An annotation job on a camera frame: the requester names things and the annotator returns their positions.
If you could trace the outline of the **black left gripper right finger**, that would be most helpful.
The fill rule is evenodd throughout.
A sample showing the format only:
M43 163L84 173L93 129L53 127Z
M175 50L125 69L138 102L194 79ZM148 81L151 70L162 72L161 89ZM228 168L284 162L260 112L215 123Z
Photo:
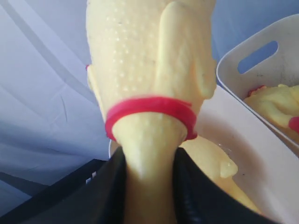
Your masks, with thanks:
M179 224L273 223L225 193L181 147L175 152L172 189Z

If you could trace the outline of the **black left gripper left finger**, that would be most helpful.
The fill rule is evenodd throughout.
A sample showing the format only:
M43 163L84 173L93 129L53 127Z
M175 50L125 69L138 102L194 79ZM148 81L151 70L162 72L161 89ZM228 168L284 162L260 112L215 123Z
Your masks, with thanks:
M90 180L53 186L0 218L2 224L122 224L126 160L118 148Z

